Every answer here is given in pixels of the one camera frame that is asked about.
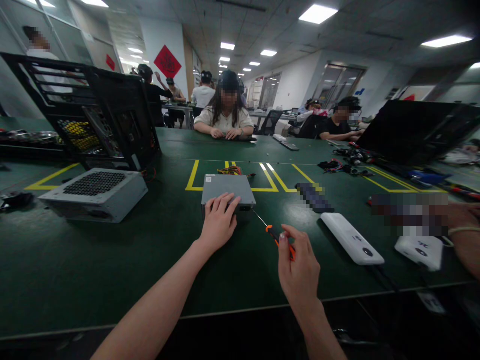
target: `desk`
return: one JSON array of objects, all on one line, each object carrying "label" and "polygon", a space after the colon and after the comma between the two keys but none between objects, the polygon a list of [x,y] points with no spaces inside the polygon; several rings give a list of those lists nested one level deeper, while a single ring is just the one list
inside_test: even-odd
[{"label": "desk", "polygon": [[186,128],[194,129],[194,108],[190,106],[163,105],[164,110],[179,110],[185,113]]},{"label": "desk", "polygon": [[[260,122],[263,118],[266,118],[269,113],[268,112],[258,112],[258,111],[249,111],[248,114],[251,118],[258,118],[257,126],[260,128]],[[288,121],[295,121],[297,119],[296,116],[291,116],[287,114],[282,114],[280,117],[281,120],[288,120]]]},{"label": "desk", "polygon": [[[322,267],[318,296],[323,301],[387,291],[366,267],[353,263],[319,215],[302,204],[294,186],[308,182],[306,177],[320,183],[336,211],[385,258],[386,273],[402,290],[422,286],[417,266],[394,250],[397,238],[384,218],[372,216],[365,204],[372,194],[414,193],[413,186],[380,173],[371,180],[323,174],[316,164],[329,160],[334,149],[326,141],[295,139],[300,151],[292,152],[269,136],[243,143],[179,129],[158,128],[157,133],[163,152],[156,164],[158,181],[148,184],[148,194],[122,223],[65,221],[38,200],[28,210],[0,215],[0,339],[117,324],[198,239],[203,175],[231,164],[257,173],[251,186],[256,211],[266,222],[309,234]],[[68,164],[4,161],[11,171],[0,177],[0,189],[28,189],[44,178],[41,186],[59,186],[84,172],[81,165],[63,169]],[[38,197],[46,190],[32,192]],[[427,276],[432,287],[472,280],[451,248],[444,250],[442,272]],[[277,246],[253,218],[240,223],[201,270],[182,316],[287,305]]]}]

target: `red diamond paper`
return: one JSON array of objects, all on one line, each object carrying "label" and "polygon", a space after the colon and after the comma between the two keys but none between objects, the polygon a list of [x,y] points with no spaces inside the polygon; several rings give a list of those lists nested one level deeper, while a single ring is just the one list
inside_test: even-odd
[{"label": "red diamond paper", "polygon": [[106,55],[106,64],[112,69],[112,71],[115,71],[115,61],[107,54]]},{"label": "red diamond paper", "polygon": [[161,48],[153,63],[167,78],[174,78],[182,68],[182,65],[166,45]]}]

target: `gray metal box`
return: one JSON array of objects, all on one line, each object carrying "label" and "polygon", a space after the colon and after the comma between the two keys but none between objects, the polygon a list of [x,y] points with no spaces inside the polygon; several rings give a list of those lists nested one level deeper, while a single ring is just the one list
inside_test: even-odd
[{"label": "gray metal box", "polygon": [[203,217],[205,217],[205,205],[207,202],[225,193],[234,193],[235,197],[241,197],[241,201],[235,210],[237,220],[249,219],[250,213],[252,213],[251,210],[255,208],[257,202],[246,175],[206,174],[203,181],[203,195],[201,197]]},{"label": "gray metal box", "polygon": [[140,172],[94,168],[39,199],[62,218],[117,224],[148,191]]}]

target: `bracelet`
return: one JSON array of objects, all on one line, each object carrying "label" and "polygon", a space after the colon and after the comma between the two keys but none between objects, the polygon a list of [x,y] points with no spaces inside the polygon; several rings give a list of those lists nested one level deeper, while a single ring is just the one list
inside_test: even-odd
[{"label": "bracelet", "polygon": [[475,231],[480,233],[480,227],[457,227],[457,228],[448,230],[448,236],[451,237],[453,234],[456,234],[462,231]]}]

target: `power supply fan grille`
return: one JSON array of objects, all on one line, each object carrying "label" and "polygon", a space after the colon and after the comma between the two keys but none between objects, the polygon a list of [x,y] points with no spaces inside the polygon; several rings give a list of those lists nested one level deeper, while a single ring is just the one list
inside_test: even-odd
[{"label": "power supply fan grille", "polygon": [[125,180],[125,174],[122,173],[96,172],[67,186],[63,193],[70,195],[97,196],[98,194],[109,192],[123,180]]}]

